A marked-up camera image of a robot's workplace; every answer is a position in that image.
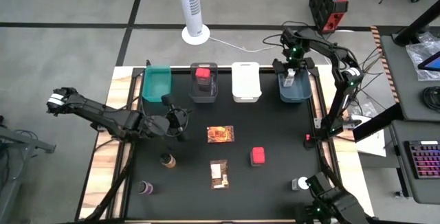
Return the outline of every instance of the keyboard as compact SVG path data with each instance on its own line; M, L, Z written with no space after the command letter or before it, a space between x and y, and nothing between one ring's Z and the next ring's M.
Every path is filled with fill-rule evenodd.
M405 141L412 171L418 179L440 179L440 144L436 141Z

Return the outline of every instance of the blue bin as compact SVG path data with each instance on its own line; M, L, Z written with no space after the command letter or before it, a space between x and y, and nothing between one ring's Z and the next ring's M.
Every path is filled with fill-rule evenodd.
M171 93L171 68L148 66L145 69L142 97L149 102L161 102L161 97Z
M278 85L280 87L280 97L286 103L301 103L311 96L311 85L309 72L301 70L295 74L295 80L292 86L283 87L284 75L278 75Z

